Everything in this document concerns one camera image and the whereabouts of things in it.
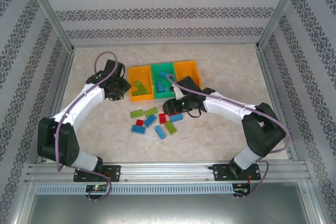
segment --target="plastic bin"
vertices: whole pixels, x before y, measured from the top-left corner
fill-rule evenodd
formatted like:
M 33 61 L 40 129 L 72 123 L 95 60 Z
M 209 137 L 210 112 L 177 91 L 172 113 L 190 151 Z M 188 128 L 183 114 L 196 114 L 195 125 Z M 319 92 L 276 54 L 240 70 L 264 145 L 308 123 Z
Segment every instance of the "plastic bin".
M 178 81 L 186 76 L 190 76 L 196 85 L 199 86 L 199 88 L 202 88 L 202 81 L 199 77 L 200 74 L 198 73 L 196 61 L 189 60 L 174 62 L 174 69 Z
M 130 90 L 130 96 L 132 102 L 154 99 L 151 66 L 129 68 L 128 78 L 130 85 L 132 86 Z M 136 81 L 141 81 L 141 83 L 145 86 L 147 90 L 147 94 L 134 95 L 134 92 L 138 90 L 138 88 L 134 86 L 134 83 Z
M 160 72 L 164 71 L 175 75 L 174 65 L 170 63 L 155 64 L 151 66 L 152 77 L 153 77 L 153 87 L 154 87 L 154 96 L 155 98 L 164 98 L 164 97 L 175 97 L 175 94 L 172 91 L 169 92 L 158 92 L 155 82 L 161 81 L 164 87 L 171 87 L 172 84 L 166 79 L 160 77 Z

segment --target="red lego brick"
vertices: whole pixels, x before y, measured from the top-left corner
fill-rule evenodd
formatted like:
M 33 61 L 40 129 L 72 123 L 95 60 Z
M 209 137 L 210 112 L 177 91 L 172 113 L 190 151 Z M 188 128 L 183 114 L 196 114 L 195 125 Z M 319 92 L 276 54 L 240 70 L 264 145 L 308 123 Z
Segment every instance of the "red lego brick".
M 164 118 L 159 118 L 160 124 L 164 124 L 166 122 L 166 116 Z
M 173 113 L 173 114 L 170 114 L 169 116 L 172 116 L 172 115 L 177 115 L 178 114 L 178 112 L 175 112 L 175 113 Z
M 136 123 L 137 126 L 142 126 L 143 125 L 143 120 L 138 119 L 136 122 L 137 122 Z

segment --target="orange bin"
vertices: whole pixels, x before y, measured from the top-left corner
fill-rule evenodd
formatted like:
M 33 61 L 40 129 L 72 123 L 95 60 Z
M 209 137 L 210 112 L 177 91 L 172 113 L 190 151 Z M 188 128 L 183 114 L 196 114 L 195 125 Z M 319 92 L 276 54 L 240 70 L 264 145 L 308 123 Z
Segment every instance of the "orange bin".
M 128 69 L 129 83 L 132 86 L 130 90 L 130 96 L 132 102 L 138 102 L 143 100 L 154 99 L 154 89 L 152 80 L 152 70 L 151 66 L 141 66 Z M 138 90 L 134 83 L 136 81 L 141 81 L 147 90 L 147 94 L 134 95 L 134 92 Z
M 174 69 L 177 80 L 181 80 L 186 76 L 190 76 L 199 88 L 202 88 L 202 81 L 199 77 L 196 61 L 178 61 L 174 62 Z

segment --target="enclosure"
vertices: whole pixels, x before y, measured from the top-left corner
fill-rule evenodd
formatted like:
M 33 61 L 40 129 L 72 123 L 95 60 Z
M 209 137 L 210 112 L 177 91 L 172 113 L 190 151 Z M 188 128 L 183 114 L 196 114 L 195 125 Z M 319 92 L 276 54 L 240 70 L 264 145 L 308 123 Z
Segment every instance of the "enclosure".
M 335 14 L 336 0 L 0 0 L 0 223 L 336 223 Z M 135 101 L 133 87 L 77 131 L 81 149 L 121 166 L 113 193 L 88 202 L 94 183 L 39 157 L 37 129 L 78 95 L 107 50 L 132 85 L 133 67 L 151 66 L 155 79 L 157 64 L 176 72 L 195 61 L 199 86 L 270 104 L 293 143 L 265 157 L 258 192 L 235 200 L 233 183 L 216 182 L 208 167 L 245 148 L 241 125 L 186 114 L 163 141 L 154 128 L 132 133 L 131 111 L 172 98 L 158 98 L 149 78 L 149 100 Z

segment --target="floor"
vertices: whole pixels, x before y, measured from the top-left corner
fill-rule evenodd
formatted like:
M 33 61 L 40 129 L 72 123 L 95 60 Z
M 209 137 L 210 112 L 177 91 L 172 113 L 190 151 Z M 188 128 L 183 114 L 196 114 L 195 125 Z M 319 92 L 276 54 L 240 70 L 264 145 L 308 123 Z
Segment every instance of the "floor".
M 213 46 L 134 46 L 110 48 L 79 48 L 71 67 L 62 109 L 81 91 L 86 79 L 93 74 L 96 56 L 113 51 L 128 67 L 161 62 L 196 60 L 202 78 L 202 88 L 215 89 L 222 95 L 240 102 L 271 104 L 261 73 L 254 45 Z M 100 58 L 97 69 L 103 69 L 109 56 Z M 160 109 L 167 99 L 131 102 L 129 93 L 123 100 L 104 100 L 81 124 L 77 132 L 80 147 L 105 162 L 160 161 L 228 161 L 246 146 L 241 125 L 216 114 L 203 113 L 198 119 L 185 115 L 174 123 L 177 133 L 160 140 L 154 126 L 146 135 L 131 133 L 136 119 L 130 111 L 152 107 Z M 271 154 L 268 159 L 288 158 L 286 152 Z

